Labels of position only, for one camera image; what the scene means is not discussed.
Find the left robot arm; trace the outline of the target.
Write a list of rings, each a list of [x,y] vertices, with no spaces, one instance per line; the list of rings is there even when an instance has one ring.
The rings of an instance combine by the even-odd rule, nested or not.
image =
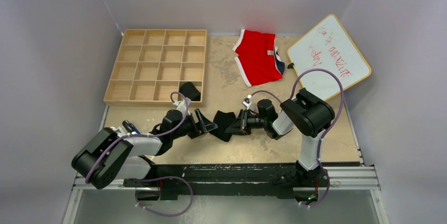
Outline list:
[[[132,134],[112,127],[101,129],[72,159],[71,166],[85,182],[103,189],[115,179],[137,179],[149,187],[157,181],[154,163],[146,156],[166,153],[175,139],[191,139],[214,131],[218,125],[199,109],[190,112],[169,110],[151,132]]]

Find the plain black underwear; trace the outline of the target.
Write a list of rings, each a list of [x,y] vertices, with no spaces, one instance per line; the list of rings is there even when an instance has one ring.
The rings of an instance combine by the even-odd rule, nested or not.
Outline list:
[[[217,137],[219,140],[223,142],[229,142],[232,134],[226,133],[225,130],[232,125],[232,123],[236,120],[236,115],[234,112],[222,112],[220,110],[217,111],[213,123],[215,123],[218,127],[212,131],[210,134]]]

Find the black striped underwear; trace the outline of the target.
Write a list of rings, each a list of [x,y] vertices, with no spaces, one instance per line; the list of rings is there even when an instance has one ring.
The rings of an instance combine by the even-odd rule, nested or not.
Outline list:
[[[201,93],[192,82],[184,82],[179,87],[179,92],[191,101],[200,101]]]

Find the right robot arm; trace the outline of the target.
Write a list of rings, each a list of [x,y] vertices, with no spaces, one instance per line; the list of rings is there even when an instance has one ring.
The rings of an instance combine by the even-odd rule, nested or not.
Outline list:
[[[278,113],[270,99],[257,102],[257,111],[251,108],[252,95],[244,101],[244,109],[237,118],[225,128],[231,135],[250,135],[253,129],[263,129],[269,138],[278,140],[297,128],[302,134],[302,148],[298,158],[301,168],[296,171],[297,181],[307,186],[316,180],[315,169],[320,164],[323,133],[335,119],[333,108],[305,88],[299,90],[292,99],[280,103]]]

